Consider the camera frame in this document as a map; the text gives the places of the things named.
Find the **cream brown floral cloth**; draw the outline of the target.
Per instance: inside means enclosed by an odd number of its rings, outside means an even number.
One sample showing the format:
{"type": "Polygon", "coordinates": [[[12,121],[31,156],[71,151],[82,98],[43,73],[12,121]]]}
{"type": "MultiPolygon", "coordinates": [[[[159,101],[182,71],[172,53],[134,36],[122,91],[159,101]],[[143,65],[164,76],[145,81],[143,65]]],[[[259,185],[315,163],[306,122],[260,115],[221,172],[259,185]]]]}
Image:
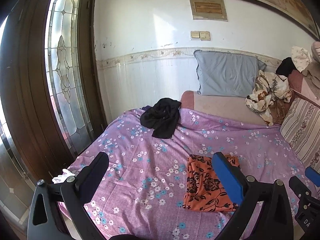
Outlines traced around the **cream brown floral cloth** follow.
{"type": "Polygon", "coordinates": [[[259,71],[253,91],[245,98],[246,106],[268,126],[282,124],[293,99],[287,77],[259,71]]]}

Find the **cream floral hanging cloth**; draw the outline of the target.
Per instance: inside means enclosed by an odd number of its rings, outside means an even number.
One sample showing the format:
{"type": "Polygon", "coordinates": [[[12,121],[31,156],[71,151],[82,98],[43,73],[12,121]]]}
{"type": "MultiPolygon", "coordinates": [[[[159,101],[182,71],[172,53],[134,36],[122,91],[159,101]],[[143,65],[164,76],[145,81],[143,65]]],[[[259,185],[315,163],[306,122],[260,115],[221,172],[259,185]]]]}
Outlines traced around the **cream floral hanging cloth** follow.
{"type": "Polygon", "coordinates": [[[296,69],[302,72],[312,62],[311,54],[304,48],[293,46],[291,48],[291,59],[296,69]]]}

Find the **grey pillow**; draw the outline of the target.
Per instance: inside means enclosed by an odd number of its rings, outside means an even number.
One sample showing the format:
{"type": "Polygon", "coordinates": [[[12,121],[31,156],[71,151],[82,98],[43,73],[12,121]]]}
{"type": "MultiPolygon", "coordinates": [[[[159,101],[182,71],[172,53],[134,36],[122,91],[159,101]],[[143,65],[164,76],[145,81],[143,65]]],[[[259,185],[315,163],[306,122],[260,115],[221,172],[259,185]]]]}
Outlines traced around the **grey pillow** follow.
{"type": "Polygon", "coordinates": [[[194,51],[201,95],[245,98],[252,93],[259,71],[267,67],[256,57],[220,51],[194,51]]]}

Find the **beige double wall switch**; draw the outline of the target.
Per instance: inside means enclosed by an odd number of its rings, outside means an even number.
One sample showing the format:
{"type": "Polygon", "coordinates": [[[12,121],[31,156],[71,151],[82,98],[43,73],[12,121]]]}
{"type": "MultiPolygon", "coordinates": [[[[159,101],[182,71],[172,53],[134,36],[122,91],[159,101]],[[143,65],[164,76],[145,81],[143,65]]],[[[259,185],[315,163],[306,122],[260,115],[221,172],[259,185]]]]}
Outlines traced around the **beige double wall switch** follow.
{"type": "Polygon", "coordinates": [[[191,40],[210,41],[210,32],[209,31],[191,31],[190,38],[191,40]]]}

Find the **framed wall plaque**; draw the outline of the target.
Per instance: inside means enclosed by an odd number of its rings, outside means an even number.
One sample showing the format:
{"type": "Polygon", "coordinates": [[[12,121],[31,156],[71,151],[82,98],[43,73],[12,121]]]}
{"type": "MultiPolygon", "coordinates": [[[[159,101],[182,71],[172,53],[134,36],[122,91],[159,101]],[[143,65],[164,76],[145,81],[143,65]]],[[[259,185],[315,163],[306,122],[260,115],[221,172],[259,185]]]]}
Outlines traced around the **framed wall plaque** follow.
{"type": "Polygon", "coordinates": [[[193,20],[228,21],[224,0],[189,0],[193,20]]]}

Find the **black crumpled garment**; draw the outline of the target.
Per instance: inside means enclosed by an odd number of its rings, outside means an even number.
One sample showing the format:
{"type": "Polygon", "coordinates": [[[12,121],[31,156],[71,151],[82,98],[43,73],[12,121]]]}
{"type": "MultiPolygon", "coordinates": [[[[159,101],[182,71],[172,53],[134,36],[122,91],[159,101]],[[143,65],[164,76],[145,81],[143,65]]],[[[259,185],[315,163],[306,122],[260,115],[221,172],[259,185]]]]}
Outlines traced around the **black crumpled garment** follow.
{"type": "Polygon", "coordinates": [[[152,136],[158,139],[170,139],[180,119],[181,102],[171,98],[160,99],[148,108],[140,117],[140,124],[153,129],[152,136]]]}

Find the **pink headboard cushion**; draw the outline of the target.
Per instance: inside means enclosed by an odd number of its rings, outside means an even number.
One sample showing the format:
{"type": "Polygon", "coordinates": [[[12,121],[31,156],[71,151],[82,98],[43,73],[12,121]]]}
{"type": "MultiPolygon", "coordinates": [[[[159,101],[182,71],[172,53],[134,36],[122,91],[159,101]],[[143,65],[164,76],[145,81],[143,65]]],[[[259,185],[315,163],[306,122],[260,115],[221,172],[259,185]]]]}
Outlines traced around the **pink headboard cushion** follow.
{"type": "Polygon", "coordinates": [[[308,86],[305,76],[297,70],[293,70],[288,77],[290,87],[295,91],[298,97],[303,98],[315,105],[319,105],[319,98],[308,86]]]}

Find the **white green small cloth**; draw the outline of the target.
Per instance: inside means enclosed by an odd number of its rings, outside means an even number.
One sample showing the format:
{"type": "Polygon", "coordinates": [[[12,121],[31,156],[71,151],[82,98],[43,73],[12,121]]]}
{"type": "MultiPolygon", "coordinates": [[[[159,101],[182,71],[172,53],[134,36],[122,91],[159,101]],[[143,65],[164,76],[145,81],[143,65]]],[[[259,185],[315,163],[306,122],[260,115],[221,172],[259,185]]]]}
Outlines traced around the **white green small cloth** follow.
{"type": "Polygon", "coordinates": [[[62,174],[58,175],[57,177],[52,178],[52,182],[54,184],[63,183],[64,181],[66,181],[67,178],[69,178],[71,176],[75,176],[75,174],[73,174],[71,171],[64,168],[62,170],[62,174]]]}

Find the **pink mattress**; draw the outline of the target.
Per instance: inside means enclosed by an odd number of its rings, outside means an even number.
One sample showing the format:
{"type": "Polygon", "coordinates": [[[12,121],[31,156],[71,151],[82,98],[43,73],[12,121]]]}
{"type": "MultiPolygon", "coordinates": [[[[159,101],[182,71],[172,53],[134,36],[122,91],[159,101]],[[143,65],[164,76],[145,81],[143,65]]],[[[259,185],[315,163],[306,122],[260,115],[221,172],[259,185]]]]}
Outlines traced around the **pink mattress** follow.
{"type": "Polygon", "coordinates": [[[196,91],[185,91],[181,96],[181,107],[198,112],[220,116],[246,124],[266,125],[264,120],[253,113],[244,98],[200,95],[196,91]]]}

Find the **purple floral bedsheet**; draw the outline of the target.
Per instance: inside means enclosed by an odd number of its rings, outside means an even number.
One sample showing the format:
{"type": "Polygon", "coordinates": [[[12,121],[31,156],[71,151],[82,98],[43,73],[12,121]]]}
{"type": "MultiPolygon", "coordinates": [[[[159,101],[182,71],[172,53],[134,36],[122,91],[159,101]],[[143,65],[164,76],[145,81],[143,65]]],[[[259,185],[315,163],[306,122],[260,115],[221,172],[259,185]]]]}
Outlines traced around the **purple floral bedsheet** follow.
{"type": "Polygon", "coordinates": [[[243,174],[288,184],[297,176],[317,196],[305,167],[280,133],[280,127],[253,125],[204,114],[180,111],[169,139],[154,138],[140,123],[141,109],[123,113],[69,167],[77,174],[99,152],[110,160],[93,199],[84,205],[106,239],[131,234],[143,239],[214,239],[231,217],[220,204],[208,211],[183,208],[187,190],[187,160],[192,154],[215,152],[238,158],[243,174]]]}

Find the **black garment behind pile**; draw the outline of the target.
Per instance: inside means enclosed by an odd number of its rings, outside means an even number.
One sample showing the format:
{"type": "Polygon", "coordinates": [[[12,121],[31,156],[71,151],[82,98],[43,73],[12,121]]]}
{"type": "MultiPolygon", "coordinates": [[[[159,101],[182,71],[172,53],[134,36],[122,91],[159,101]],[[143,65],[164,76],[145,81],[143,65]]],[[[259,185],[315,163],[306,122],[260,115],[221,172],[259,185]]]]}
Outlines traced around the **black garment behind pile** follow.
{"type": "Polygon", "coordinates": [[[277,75],[283,75],[285,77],[289,77],[289,75],[294,71],[297,70],[295,64],[293,63],[290,57],[283,59],[281,64],[276,69],[277,75]]]}

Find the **dark wooden glass door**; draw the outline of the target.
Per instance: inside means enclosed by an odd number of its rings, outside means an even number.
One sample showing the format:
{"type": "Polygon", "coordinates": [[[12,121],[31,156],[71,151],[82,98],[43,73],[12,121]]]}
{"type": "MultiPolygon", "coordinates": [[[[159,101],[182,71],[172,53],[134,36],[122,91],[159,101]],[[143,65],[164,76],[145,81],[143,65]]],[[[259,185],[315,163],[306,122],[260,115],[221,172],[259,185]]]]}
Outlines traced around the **dark wooden glass door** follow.
{"type": "Polygon", "coordinates": [[[1,101],[34,180],[71,165],[107,126],[94,55],[95,0],[13,0],[1,44],[1,101]]]}

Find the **striped floral pillow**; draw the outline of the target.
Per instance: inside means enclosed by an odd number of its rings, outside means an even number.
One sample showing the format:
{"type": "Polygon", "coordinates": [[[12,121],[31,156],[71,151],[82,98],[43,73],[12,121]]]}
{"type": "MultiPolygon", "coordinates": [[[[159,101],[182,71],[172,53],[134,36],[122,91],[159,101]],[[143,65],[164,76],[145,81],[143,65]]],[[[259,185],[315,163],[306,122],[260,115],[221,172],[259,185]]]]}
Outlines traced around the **striped floral pillow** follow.
{"type": "Polygon", "coordinates": [[[295,98],[280,127],[280,133],[289,143],[305,167],[319,171],[319,108],[295,98]]]}

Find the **orange black floral garment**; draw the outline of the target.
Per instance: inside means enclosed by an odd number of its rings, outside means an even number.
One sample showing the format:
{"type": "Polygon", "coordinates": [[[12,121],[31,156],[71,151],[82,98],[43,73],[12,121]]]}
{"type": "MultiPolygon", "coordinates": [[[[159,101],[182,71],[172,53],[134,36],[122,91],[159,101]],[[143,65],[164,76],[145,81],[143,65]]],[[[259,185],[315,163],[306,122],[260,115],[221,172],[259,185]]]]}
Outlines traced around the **orange black floral garment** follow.
{"type": "Polygon", "coordinates": [[[201,212],[232,212],[238,208],[225,191],[212,168],[212,159],[190,155],[187,165],[187,190],[182,207],[201,212]]]}

